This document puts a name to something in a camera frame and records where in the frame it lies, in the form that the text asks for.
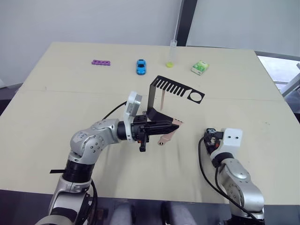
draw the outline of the black cable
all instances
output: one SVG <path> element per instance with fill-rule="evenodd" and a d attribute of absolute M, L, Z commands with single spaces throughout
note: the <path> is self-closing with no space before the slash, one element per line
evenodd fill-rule
<path fill-rule="evenodd" d="M 214 185 L 212 185 L 212 183 L 208 180 L 208 178 L 206 177 L 204 170 L 203 170 L 203 166 L 202 166 L 202 161 L 201 161 L 201 142 L 204 140 L 205 136 L 203 136 L 199 143 L 198 143 L 198 158 L 199 158 L 199 165 L 200 165 L 200 170 L 201 173 L 204 177 L 204 179 L 206 180 L 206 182 L 216 191 L 218 192 L 220 195 L 222 195 L 224 198 L 228 199 L 229 201 L 231 201 L 236 207 L 238 207 L 240 210 L 242 210 L 243 212 L 247 213 L 253 220 L 255 220 L 257 223 L 262 223 L 262 221 L 258 220 L 255 216 L 252 215 L 251 212 L 249 212 L 247 209 L 245 209 L 244 207 L 240 206 L 239 204 L 237 204 L 232 198 L 230 198 L 225 192 L 223 192 L 220 188 L 220 186 L 218 185 L 218 167 L 216 168 L 216 173 L 215 173 L 215 181 L 216 181 L 216 185 L 217 187 L 221 190 L 218 190 Z"/>
<path fill-rule="evenodd" d="M 91 210 L 92 210 L 92 208 L 93 208 L 93 206 L 94 206 L 94 204 L 95 204 L 95 201 L 94 201 L 94 195 L 95 195 L 95 190 L 94 190 L 94 188 L 93 188 L 93 199 L 92 199 L 92 203 L 90 204 L 90 207 L 89 207 L 89 209 L 88 209 L 88 211 L 87 211 L 85 217 L 82 218 L 82 223 L 84 223 L 84 222 L 87 220 L 87 218 L 88 218 L 88 216 L 89 216 L 89 214 L 90 214 L 90 212 L 91 212 Z"/>
<path fill-rule="evenodd" d="M 91 220 L 90 224 L 95 225 L 95 224 L 97 224 L 98 194 L 97 194 L 97 189 L 96 189 L 96 186 L 95 186 L 93 180 L 91 182 L 91 185 L 93 187 L 93 192 L 94 192 L 93 199 L 95 199 L 95 208 L 94 208 L 93 219 Z"/>
<path fill-rule="evenodd" d="M 117 109 L 119 109 L 122 105 L 126 105 L 126 102 L 123 102 L 122 104 L 118 105 L 117 107 L 115 107 L 113 110 L 111 110 L 104 118 L 103 120 L 105 120 L 107 117 L 110 116 L 110 114 L 112 114 L 114 111 L 116 111 Z"/>

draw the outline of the beige table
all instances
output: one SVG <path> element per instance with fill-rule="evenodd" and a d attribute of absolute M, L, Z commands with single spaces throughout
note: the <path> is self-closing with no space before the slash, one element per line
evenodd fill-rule
<path fill-rule="evenodd" d="M 254 52 L 178 48 L 180 60 L 171 69 L 159 58 L 167 52 L 163 46 L 52 44 L 0 117 L 0 189 L 52 194 L 59 175 L 49 171 L 64 168 L 73 133 L 131 90 L 143 94 L 140 112 L 146 110 L 149 84 L 163 75 L 204 92 L 203 101 L 166 94 L 162 112 L 184 124 L 163 147 L 152 136 L 145 153 L 137 143 L 106 148 L 92 176 L 99 196 L 223 203 L 200 174 L 197 143 L 208 127 L 232 127 L 244 131 L 238 159 L 265 203 L 300 204 L 300 126 Z M 138 58 L 148 63 L 144 76 L 135 74 Z M 112 65 L 93 66 L 93 59 Z M 202 76 L 189 71 L 199 59 L 210 63 Z M 110 118 L 121 120 L 122 113 Z M 206 154 L 203 163 L 213 179 Z"/>

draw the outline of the white wall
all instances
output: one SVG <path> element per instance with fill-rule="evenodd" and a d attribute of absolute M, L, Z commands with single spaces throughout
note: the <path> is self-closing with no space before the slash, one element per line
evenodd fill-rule
<path fill-rule="evenodd" d="M 300 0 L 198 0 L 187 45 L 300 56 Z"/>
<path fill-rule="evenodd" d="M 169 45 L 180 2 L 2 0 L 0 79 L 22 83 L 53 41 Z"/>

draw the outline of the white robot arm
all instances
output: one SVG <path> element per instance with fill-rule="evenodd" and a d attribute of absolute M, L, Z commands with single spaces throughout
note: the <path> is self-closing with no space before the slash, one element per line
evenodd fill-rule
<path fill-rule="evenodd" d="M 90 195 L 87 191 L 90 185 L 94 185 L 91 175 L 101 151 L 121 140 L 138 141 L 141 143 L 140 151 L 146 151 L 150 135 L 168 134 L 179 127 L 170 121 L 147 121 L 145 115 L 136 116 L 141 99 L 142 96 L 131 92 L 124 121 L 103 119 L 73 135 L 66 168 L 53 171 L 63 174 L 54 191 L 49 215 L 36 225 L 86 225 L 92 208 L 88 204 Z"/>
<path fill-rule="evenodd" d="M 227 224 L 263 224 L 263 195 L 258 187 L 252 183 L 249 172 L 235 159 L 241 144 L 242 134 L 240 129 L 226 128 L 217 132 L 215 129 L 208 128 L 204 135 L 204 143 L 210 154 L 212 164 L 218 169 L 218 179 L 229 198 L 259 220 L 258 223 L 248 213 L 229 202 L 232 219 L 227 221 Z"/>

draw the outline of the purple toy block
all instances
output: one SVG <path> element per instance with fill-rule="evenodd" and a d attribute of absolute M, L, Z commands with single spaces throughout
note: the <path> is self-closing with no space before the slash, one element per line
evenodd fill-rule
<path fill-rule="evenodd" d="M 93 60 L 92 61 L 93 65 L 104 65 L 104 66 L 110 66 L 111 62 L 110 61 L 102 61 L 102 60 Z"/>

